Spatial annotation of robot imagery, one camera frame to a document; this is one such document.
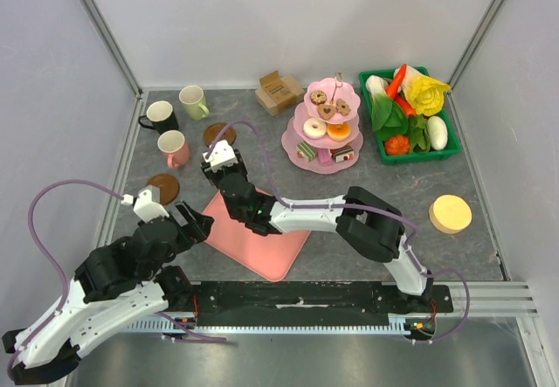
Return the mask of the green layered cake slice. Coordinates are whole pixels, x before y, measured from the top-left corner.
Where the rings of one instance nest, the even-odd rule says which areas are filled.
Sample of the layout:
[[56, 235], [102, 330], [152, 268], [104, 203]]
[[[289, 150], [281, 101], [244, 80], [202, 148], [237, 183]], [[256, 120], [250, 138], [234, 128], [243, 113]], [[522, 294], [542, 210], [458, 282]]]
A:
[[300, 142], [297, 144], [297, 156], [305, 159], [307, 162], [312, 162], [317, 157], [317, 151], [307, 142]]

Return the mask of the small orange glazed donut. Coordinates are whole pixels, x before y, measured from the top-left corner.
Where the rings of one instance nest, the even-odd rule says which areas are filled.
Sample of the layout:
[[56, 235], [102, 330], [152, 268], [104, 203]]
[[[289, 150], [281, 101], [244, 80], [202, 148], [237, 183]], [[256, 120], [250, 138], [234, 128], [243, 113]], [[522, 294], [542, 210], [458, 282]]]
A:
[[336, 142], [343, 142], [347, 140], [351, 132], [352, 127], [347, 122], [327, 125], [328, 137]]

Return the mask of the heart shaped cookie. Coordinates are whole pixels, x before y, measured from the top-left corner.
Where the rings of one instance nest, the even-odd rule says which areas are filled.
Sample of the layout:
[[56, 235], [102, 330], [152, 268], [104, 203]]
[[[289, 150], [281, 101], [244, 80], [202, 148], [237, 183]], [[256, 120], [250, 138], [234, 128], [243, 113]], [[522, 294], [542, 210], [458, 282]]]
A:
[[336, 114], [336, 106], [329, 104], [320, 104], [317, 106], [319, 116], [324, 121], [329, 121]]

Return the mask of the small chocolate nut donut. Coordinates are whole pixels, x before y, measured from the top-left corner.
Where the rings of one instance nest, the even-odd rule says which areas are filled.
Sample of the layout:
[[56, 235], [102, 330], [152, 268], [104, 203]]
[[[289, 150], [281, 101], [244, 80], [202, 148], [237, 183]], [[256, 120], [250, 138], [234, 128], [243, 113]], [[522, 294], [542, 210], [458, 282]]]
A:
[[310, 100], [313, 104], [319, 106], [325, 104], [328, 100], [326, 93], [322, 90], [314, 90], [310, 94]]

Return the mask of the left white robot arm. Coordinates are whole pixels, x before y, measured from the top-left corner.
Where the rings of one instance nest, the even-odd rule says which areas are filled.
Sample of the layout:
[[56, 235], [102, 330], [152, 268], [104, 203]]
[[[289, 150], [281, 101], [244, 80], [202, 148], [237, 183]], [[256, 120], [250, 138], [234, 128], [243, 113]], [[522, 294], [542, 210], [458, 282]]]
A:
[[215, 220], [176, 204], [172, 214], [138, 224], [130, 236], [98, 247], [76, 269], [61, 297], [28, 328], [2, 337], [16, 385], [49, 384], [74, 371], [111, 336], [145, 315], [181, 311], [193, 287], [173, 260], [204, 242]]

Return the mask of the brown saucer lower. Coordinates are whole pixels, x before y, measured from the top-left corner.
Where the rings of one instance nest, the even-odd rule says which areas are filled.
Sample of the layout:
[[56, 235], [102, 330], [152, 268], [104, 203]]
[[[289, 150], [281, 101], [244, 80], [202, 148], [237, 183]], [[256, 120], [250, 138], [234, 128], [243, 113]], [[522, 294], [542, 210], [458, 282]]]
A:
[[160, 204], [168, 205], [176, 200], [180, 192], [180, 183], [171, 174], [158, 174], [147, 181], [147, 185], [155, 186], [160, 192]]

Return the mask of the brown saucer upper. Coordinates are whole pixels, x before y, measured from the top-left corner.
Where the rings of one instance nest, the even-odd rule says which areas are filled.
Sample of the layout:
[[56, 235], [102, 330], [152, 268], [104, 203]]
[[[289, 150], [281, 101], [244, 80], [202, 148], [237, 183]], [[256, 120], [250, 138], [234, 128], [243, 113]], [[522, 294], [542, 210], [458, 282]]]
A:
[[[207, 147], [209, 147], [214, 142], [214, 140], [219, 135], [219, 133], [223, 130], [223, 128], [226, 127], [226, 125], [227, 125], [226, 122], [216, 122], [214, 124], [209, 125], [209, 127], [207, 127], [204, 130], [204, 134], [203, 134], [204, 144]], [[233, 145], [236, 138], [237, 138], [237, 133], [235, 129], [233, 127], [230, 127], [227, 128], [225, 132], [222, 134], [221, 140], [226, 140], [230, 145]]]

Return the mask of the cardboard box stack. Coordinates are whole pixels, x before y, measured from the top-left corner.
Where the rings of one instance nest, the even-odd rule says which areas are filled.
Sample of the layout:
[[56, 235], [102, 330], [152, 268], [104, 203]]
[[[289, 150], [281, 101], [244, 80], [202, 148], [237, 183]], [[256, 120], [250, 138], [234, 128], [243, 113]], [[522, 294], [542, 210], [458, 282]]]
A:
[[282, 114], [303, 101], [305, 92], [292, 75], [281, 76], [274, 71], [260, 78], [259, 84], [255, 91], [257, 102], [271, 116]]

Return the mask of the pink serving tray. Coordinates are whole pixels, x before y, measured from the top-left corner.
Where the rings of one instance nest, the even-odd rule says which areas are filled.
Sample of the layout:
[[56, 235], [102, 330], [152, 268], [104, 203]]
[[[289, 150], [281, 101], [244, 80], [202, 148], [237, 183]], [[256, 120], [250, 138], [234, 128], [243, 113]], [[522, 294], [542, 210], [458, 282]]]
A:
[[310, 231], [296, 231], [259, 236], [229, 217], [219, 192], [203, 214], [214, 218], [205, 242], [270, 282], [286, 277], [310, 235]]

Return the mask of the black mug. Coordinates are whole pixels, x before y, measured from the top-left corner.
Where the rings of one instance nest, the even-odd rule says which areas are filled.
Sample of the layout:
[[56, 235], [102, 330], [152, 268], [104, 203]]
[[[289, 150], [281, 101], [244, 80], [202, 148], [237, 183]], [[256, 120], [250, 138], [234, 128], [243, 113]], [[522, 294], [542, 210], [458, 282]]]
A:
[[165, 100], [152, 103], [146, 113], [138, 117], [138, 124], [141, 128], [156, 131], [159, 135], [180, 129], [172, 105]]

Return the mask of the chocolate cake slice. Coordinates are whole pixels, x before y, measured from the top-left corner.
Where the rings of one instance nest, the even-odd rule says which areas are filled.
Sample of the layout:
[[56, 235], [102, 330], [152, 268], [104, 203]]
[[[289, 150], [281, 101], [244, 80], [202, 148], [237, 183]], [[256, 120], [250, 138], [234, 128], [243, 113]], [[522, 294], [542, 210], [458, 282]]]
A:
[[338, 149], [331, 149], [330, 154], [333, 162], [339, 163], [352, 160], [355, 156], [355, 151], [350, 145], [347, 144]]

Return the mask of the orange pumpkin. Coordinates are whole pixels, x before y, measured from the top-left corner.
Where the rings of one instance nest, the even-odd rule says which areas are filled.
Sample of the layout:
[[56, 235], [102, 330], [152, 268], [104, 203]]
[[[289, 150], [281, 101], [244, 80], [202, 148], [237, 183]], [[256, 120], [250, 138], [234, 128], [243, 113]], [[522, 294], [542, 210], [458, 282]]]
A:
[[384, 143], [387, 155], [407, 155], [410, 152], [411, 143], [405, 135], [394, 135]]

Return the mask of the yellow napa cabbage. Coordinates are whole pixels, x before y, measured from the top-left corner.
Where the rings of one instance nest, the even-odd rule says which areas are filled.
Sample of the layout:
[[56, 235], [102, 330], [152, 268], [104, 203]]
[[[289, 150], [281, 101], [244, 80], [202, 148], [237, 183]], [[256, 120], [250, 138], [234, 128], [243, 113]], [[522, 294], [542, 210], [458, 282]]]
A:
[[443, 109], [445, 94], [451, 90], [447, 83], [422, 74], [412, 66], [406, 67], [401, 87], [404, 98], [415, 112], [425, 116], [438, 114]]

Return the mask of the green plastic crate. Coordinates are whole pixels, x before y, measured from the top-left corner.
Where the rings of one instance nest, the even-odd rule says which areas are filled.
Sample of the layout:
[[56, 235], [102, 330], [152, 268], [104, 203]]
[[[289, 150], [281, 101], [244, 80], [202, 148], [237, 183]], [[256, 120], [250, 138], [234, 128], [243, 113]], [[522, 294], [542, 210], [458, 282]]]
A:
[[[392, 78], [392, 74], [395, 71], [394, 68], [392, 69], [381, 69], [381, 70], [370, 70], [358, 73], [359, 83], [361, 85], [361, 93], [362, 93], [362, 102], [364, 103], [366, 112], [369, 114], [369, 119], [372, 120], [372, 101], [369, 94], [369, 91], [366, 89], [366, 80], [371, 75], [375, 75], [381, 77], [385, 80], [389, 80]], [[448, 141], [444, 149], [437, 151], [431, 149], [428, 153], [411, 153], [407, 155], [387, 155], [384, 149], [384, 142], [381, 141], [375, 133], [373, 136], [375, 138], [379, 155], [381, 158], [381, 163], [384, 165], [397, 165], [397, 164], [405, 164], [405, 163], [414, 163], [414, 162], [428, 162], [428, 161], [437, 161], [437, 160], [445, 160], [450, 158], [453, 155], [457, 155], [461, 151], [461, 144], [457, 133], [452, 125], [451, 118], [449, 116], [450, 109], [444, 107], [441, 112], [437, 113], [437, 116], [441, 118], [442, 121], [445, 122], [447, 133], [448, 133]]]

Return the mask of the yellow round sponge cake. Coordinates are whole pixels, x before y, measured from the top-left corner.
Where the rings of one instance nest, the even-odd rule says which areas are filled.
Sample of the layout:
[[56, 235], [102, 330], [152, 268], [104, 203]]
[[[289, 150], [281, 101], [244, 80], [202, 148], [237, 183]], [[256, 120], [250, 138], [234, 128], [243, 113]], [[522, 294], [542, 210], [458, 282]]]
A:
[[429, 219], [433, 226], [445, 234], [456, 234], [471, 224], [473, 214], [470, 206], [461, 197], [442, 195], [429, 208]]

